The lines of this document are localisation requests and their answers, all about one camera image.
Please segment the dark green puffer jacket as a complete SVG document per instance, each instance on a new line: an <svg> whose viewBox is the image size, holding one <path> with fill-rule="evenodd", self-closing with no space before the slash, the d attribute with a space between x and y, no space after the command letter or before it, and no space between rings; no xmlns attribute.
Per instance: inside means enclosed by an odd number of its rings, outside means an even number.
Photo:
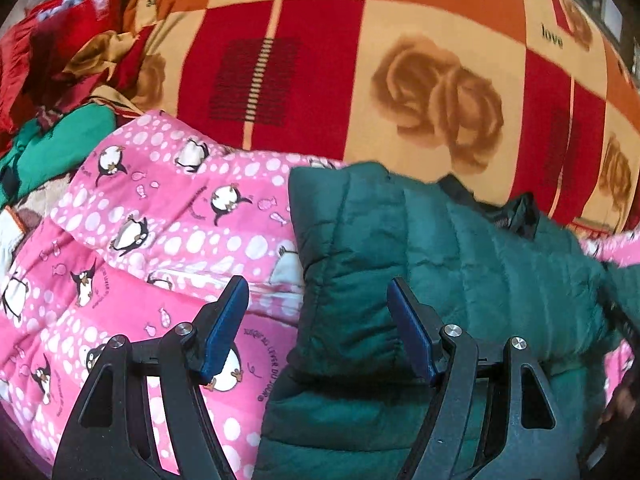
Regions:
<svg viewBox="0 0 640 480"><path fill-rule="evenodd" d="M638 477L638 368L604 393L636 266L450 176L298 167L288 195L304 300L256 478Z"/></svg>

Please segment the pink penguin print quilt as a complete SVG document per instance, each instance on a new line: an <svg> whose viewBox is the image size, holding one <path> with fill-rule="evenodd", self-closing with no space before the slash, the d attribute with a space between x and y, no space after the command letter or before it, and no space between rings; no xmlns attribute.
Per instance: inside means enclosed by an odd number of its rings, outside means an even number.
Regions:
<svg viewBox="0 0 640 480"><path fill-rule="evenodd" d="M639 314L638 268L587 255L532 196L493 207L450 177L231 151L152 112L90 152L1 280L1 400L36 454L55 460L111 337L165 335L236 274L247 314L203 400L243 479L396 476L434 393L393 278L477 340L524 338L574 453L618 341L605 310Z"/></svg>

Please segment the green cloth garment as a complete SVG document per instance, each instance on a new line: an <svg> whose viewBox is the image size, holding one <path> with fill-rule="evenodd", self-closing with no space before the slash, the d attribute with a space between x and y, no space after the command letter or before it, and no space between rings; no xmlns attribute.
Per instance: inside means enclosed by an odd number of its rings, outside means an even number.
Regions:
<svg viewBox="0 0 640 480"><path fill-rule="evenodd" d="M26 122L1 157L1 207L77 168L115 129L115 114L100 104L79 107L48 131L35 119Z"/></svg>

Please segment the red orange rose blanket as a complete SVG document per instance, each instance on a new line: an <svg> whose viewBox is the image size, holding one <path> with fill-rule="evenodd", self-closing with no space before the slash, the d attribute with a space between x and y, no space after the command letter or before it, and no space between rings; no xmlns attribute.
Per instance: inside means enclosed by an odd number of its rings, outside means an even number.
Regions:
<svg viewBox="0 0 640 480"><path fill-rule="evenodd" d="M140 108L244 148L532 193L585 234L639 222L639 92L579 0L130 0Z"/></svg>

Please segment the red satin pillow pile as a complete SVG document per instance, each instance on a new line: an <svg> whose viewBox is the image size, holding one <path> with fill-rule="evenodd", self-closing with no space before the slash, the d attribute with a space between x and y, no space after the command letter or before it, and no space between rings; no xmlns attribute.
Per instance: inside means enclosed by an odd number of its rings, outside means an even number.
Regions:
<svg viewBox="0 0 640 480"><path fill-rule="evenodd" d="M74 55L122 29L122 0L48 0L1 37L1 144L55 95Z"/></svg>

